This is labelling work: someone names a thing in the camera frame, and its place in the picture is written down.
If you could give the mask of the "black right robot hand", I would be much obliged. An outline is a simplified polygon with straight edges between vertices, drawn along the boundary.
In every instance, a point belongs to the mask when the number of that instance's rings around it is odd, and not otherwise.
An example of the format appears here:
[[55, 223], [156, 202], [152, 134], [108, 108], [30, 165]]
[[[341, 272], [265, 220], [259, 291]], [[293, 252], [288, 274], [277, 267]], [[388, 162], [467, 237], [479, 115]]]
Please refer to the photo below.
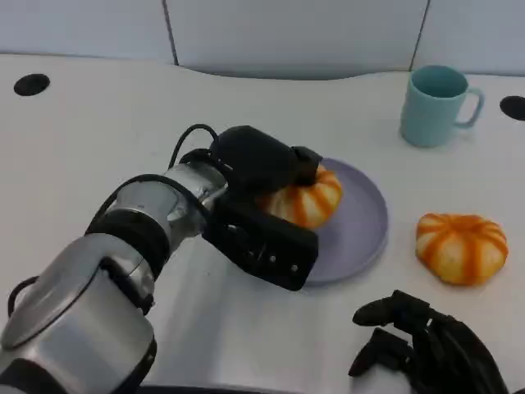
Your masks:
[[373, 327], [349, 376], [380, 365], [400, 372], [416, 393], [507, 393], [492, 354], [463, 322], [396, 290], [360, 307], [359, 326]]

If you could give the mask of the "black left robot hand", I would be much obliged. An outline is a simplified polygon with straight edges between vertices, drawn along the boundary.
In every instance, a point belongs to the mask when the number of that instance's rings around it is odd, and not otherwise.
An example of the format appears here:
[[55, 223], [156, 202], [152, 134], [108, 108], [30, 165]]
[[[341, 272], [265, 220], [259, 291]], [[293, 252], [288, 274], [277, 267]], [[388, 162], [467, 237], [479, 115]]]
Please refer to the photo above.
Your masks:
[[315, 182], [322, 156], [303, 146], [288, 146], [251, 126], [234, 126], [211, 144], [211, 154], [233, 172], [243, 190], [269, 194], [287, 186]]

